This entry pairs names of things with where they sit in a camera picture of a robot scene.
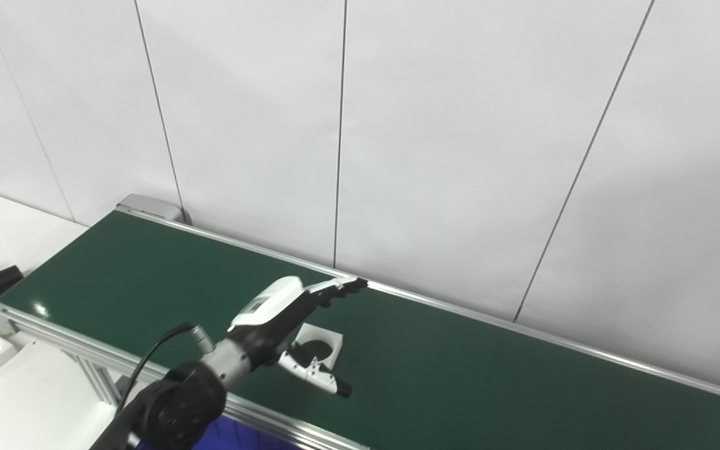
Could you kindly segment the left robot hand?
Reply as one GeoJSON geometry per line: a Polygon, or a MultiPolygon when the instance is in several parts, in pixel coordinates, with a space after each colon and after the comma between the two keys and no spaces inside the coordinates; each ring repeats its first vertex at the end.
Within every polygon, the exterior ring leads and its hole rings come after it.
{"type": "Polygon", "coordinates": [[[226,339],[240,346],[252,369],[280,365],[291,375],[332,395],[349,398],[352,388],[334,375],[324,361],[295,341],[289,334],[302,326],[318,308],[328,308],[334,298],[345,298],[368,287],[368,280],[356,276],[332,278],[304,286],[297,276],[272,282],[232,319],[226,339]]]}

